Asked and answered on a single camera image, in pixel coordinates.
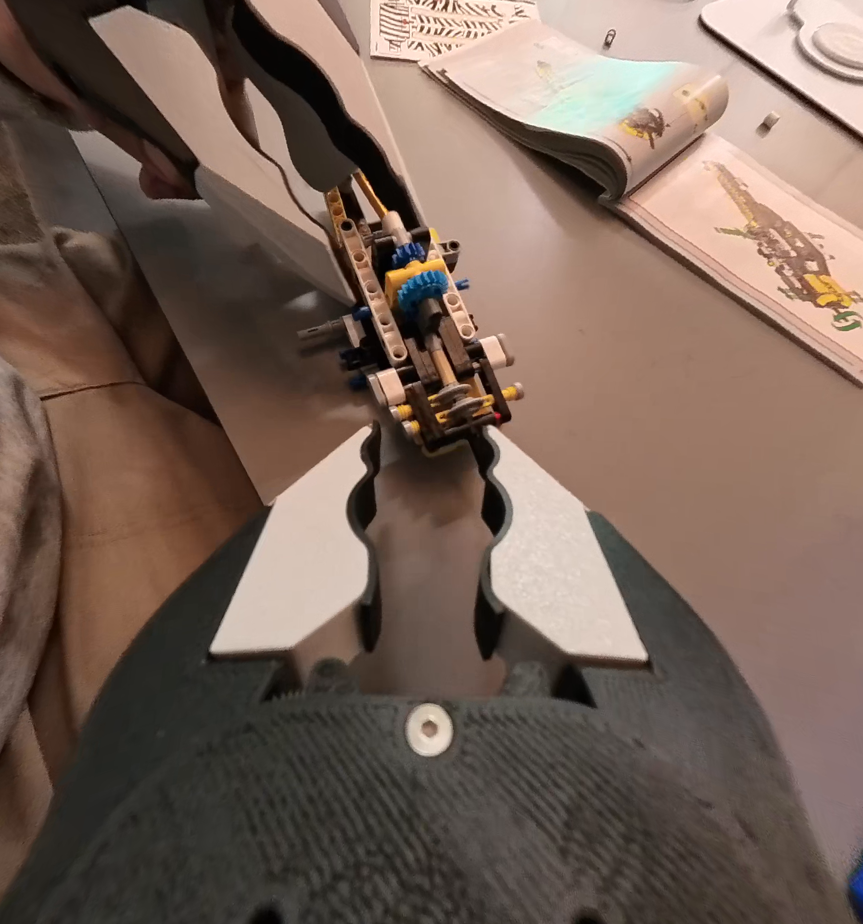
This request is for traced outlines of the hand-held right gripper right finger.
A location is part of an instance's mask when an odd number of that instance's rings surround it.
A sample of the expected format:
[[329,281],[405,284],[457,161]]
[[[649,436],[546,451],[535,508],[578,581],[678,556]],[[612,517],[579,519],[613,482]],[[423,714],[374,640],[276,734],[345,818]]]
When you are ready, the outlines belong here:
[[474,636],[506,665],[647,666],[590,510],[499,430],[473,445],[485,548]]

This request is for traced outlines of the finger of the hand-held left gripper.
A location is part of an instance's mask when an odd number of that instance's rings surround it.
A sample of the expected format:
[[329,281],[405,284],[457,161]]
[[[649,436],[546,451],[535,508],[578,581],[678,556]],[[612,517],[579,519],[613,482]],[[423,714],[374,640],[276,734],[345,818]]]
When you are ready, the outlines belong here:
[[329,192],[360,171],[408,227],[427,225],[339,2],[234,2],[233,44],[311,189]]
[[224,107],[213,63],[190,33],[131,6],[90,24],[197,158],[195,187],[212,212],[289,271],[352,306],[356,297],[327,233],[305,217],[280,167],[242,136]]

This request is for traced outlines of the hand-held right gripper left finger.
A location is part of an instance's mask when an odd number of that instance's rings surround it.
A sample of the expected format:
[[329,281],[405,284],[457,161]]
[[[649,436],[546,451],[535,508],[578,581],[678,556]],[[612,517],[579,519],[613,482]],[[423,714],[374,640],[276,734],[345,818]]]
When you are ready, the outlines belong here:
[[211,641],[213,658],[349,664],[375,649],[381,595],[368,527],[380,462],[373,423],[276,497]]

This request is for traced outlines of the yellow and black lego model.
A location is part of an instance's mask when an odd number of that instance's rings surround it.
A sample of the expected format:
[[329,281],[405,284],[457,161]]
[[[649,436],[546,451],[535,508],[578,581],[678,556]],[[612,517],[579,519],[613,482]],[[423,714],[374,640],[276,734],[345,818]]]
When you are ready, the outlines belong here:
[[381,410],[426,456],[470,443],[512,420],[520,384],[498,371],[515,355],[503,334],[484,336],[456,279],[460,245],[386,208],[356,170],[324,195],[333,253],[354,284],[354,308],[298,331],[305,348],[347,341],[339,352],[352,389],[368,389]]

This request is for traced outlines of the person's left hand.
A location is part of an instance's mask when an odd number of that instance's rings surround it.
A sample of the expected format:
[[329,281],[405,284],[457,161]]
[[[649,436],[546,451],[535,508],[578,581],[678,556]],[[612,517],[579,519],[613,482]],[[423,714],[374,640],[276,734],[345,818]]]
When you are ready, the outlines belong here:
[[154,145],[93,109],[72,92],[35,52],[5,2],[0,1],[0,70],[38,103],[79,126],[96,130],[140,163],[140,188],[153,200],[194,200],[192,183]]

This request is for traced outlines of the zebra striped sticker sheet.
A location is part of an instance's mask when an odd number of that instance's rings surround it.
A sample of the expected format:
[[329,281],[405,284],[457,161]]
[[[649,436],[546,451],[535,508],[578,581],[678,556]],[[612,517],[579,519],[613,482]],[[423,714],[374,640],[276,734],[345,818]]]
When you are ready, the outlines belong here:
[[372,1],[369,53],[374,59],[420,62],[539,19],[534,1]]

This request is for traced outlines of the person's beige pants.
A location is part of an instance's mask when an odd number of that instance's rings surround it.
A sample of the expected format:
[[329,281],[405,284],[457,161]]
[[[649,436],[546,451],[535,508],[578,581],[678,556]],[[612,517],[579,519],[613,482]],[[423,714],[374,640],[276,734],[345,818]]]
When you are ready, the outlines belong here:
[[61,489],[47,635],[59,636],[59,691],[44,707],[47,763],[60,766],[119,654],[260,503],[225,433],[198,410],[187,364],[126,246],[46,222],[3,124],[0,358],[42,404]]

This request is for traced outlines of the open instruction booklet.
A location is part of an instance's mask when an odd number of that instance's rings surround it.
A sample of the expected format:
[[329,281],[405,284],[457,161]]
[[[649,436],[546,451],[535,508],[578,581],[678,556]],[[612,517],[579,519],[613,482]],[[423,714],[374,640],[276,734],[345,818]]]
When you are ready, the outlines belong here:
[[711,132],[724,77],[604,56],[536,19],[422,69],[745,309],[863,386],[863,230]]

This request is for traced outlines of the white tablet stand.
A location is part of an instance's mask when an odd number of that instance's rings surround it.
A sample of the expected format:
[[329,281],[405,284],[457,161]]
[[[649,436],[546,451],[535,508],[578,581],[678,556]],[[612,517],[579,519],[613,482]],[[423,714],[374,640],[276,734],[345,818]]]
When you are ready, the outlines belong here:
[[718,1],[699,21],[863,141],[863,1]]

